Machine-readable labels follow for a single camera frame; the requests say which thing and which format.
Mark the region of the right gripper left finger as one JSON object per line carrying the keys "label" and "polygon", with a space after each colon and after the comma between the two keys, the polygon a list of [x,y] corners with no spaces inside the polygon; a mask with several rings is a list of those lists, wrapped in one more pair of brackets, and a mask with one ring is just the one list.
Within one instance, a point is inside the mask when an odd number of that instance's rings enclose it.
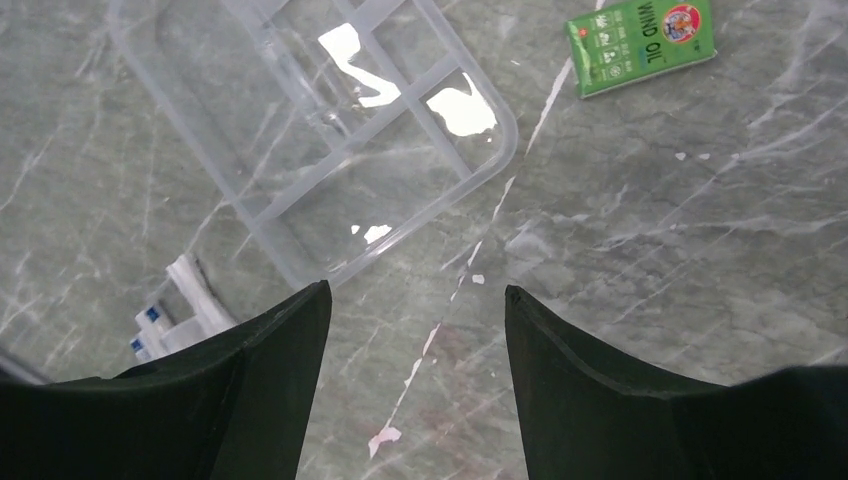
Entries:
{"label": "right gripper left finger", "polygon": [[5,479],[292,479],[328,337],[313,283],[191,347],[104,379],[1,385]]}

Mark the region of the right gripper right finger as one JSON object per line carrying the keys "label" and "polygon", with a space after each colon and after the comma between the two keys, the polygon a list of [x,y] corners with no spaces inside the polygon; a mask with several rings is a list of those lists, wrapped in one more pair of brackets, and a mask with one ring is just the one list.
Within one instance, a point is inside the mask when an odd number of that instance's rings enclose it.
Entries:
{"label": "right gripper right finger", "polygon": [[847,370],[689,378],[567,323],[521,287],[505,333],[532,479],[843,479]]}

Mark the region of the small green box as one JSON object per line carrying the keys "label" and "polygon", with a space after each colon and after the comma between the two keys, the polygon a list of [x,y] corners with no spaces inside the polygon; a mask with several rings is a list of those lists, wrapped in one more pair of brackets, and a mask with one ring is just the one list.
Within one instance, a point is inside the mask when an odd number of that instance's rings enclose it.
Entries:
{"label": "small green box", "polygon": [[717,55],[708,0],[622,1],[564,25],[581,99]]}

